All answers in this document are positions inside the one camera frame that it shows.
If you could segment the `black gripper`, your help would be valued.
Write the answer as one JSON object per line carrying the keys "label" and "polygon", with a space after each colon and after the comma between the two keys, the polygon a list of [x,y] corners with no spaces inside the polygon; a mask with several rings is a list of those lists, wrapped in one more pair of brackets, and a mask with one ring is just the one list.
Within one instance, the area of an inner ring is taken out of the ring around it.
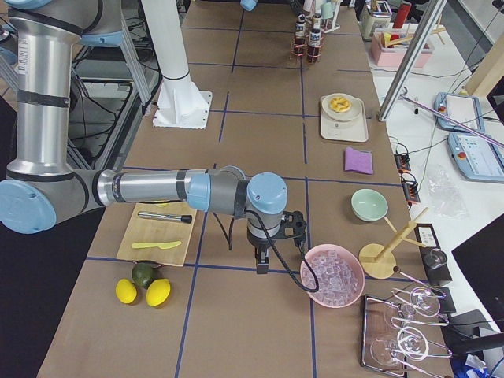
{"label": "black gripper", "polygon": [[254,256],[256,259],[256,273],[267,274],[269,272],[269,249],[256,248]]}

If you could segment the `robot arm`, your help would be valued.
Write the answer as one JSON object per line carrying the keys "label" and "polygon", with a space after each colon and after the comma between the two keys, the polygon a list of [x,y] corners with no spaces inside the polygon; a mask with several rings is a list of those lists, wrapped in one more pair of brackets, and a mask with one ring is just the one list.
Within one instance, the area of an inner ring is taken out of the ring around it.
{"label": "robot arm", "polygon": [[1,221],[23,234],[45,231],[115,202],[185,201],[191,208],[246,218],[256,270],[284,226],[287,186],[266,172],[247,179],[233,166],[168,172],[74,169],[67,162],[72,48],[118,44],[118,1],[11,1],[18,34],[17,155],[1,183]]}

